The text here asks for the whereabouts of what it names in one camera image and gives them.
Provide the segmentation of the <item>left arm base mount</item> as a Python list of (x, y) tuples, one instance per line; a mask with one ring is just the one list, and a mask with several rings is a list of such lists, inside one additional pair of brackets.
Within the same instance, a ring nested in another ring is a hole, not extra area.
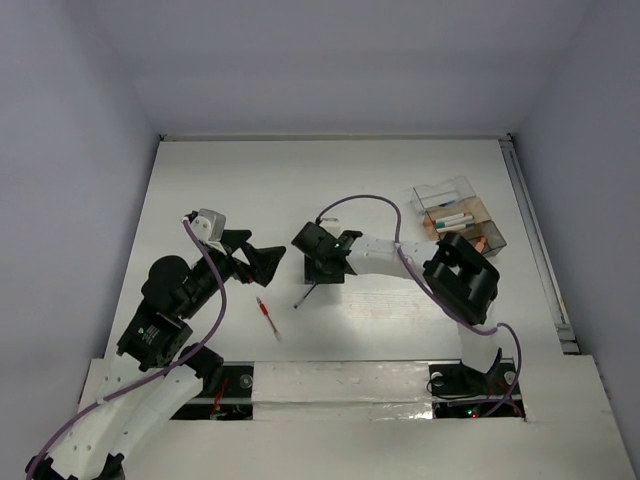
[(246, 421), (253, 419), (254, 364), (225, 364), (218, 384), (206, 387), (171, 417), (172, 420)]

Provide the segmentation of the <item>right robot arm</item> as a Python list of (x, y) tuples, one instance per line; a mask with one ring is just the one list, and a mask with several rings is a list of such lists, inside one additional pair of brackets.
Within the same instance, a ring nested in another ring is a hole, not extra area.
[(497, 297), (500, 275), (463, 236), (449, 232), (437, 242), (411, 243), (355, 230), (334, 236), (309, 222), (292, 245), (325, 275), (385, 275), (416, 281), (458, 325), (462, 384), (482, 392), (496, 381), (497, 328), (489, 323), (488, 310)]

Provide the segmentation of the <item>green capped white marker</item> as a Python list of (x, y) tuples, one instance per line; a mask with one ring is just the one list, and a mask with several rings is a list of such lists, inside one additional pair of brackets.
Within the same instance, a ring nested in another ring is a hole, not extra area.
[(468, 218), (467, 217), (460, 217), (457, 219), (453, 219), (450, 221), (445, 221), (445, 222), (437, 222), (434, 224), (434, 228), (437, 231), (440, 230), (444, 230), (447, 228), (452, 228), (452, 227), (457, 227), (459, 225), (461, 225), (462, 227), (465, 227), (465, 225), (468, 223)]

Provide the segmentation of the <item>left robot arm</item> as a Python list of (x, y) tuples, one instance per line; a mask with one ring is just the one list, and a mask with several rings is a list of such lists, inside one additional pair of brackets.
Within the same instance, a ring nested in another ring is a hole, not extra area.
[(156, 260), (142, 300), (116, 344), (93, 402), (62, 426), (26, 467), (29, 479), (123, 479), (132, 459), (198, 394), (221, 383), (223, 358), (205, 341), (188, 342), (188, 320), (214, 296), (228, 305), (225, 283), (266, 287), (283, 246), (254, 248), (248, 230), (185, 229), (201, 252), (193, 265), (168, 255)]

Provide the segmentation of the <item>blue ballpoint pen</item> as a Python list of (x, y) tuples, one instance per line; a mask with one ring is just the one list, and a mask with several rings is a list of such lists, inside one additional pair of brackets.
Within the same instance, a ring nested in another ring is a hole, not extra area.
[(304, 292), (304, 294), (296, 301), (296, 303), (293, 305), (293, 308), (298, 309), (305, 302), (305, 300), (310, 296), (310, 294), (315, 290), (316, 287), (317, 287), (317, 283), (311, 284), (309, 288)]

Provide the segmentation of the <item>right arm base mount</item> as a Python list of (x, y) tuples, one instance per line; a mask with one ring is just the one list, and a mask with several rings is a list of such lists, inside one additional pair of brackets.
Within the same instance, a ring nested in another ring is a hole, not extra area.
[(461, 361), (429, 366), (426, 389), (436, 419), (526, 418), (513, 359), (497, 357), (487, 373)]

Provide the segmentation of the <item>red capped white marker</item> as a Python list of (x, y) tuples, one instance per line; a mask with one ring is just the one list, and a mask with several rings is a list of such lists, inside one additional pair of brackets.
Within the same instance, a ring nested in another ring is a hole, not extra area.
[(467, 213), (467, 212), (463, 212), (463, 213), (458, 213), (458, 214), (454, 214), (454, 215), (451, 215), (451, 216), (447, 216), (447, 217), (443, 217), (443, 218), (437, 219), (437, 220), (434, 221), (434, 224), (437, 223), (437, 222), (450, 221), (450, 220), (457, 219), (457, 218), (460, 218), (460, 217), (467, 217), (468, 218), (468, 222), (470, 222), (470, 221), (472, 221), (474, 219), (474, 216), (472, 214)]

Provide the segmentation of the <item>red ballpoint pen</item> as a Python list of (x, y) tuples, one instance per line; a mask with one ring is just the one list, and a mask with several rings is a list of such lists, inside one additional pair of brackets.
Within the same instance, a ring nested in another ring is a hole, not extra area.
[(278, 328), (276, 327), (274, 321), (272, 320), (270, 312), (269, 312), (267, 306), (264, 304), (264, 302), (262, 301), (262, 299), (260, 297), (256, 297), (256, 302), (258, 304), (258, 307), (259, 307), (262, 315), (267, 320), (274, 337), (276, 338), (276, 340), (278, 342), (281, 342), (282, 341), (281, 334), (280, 334)]

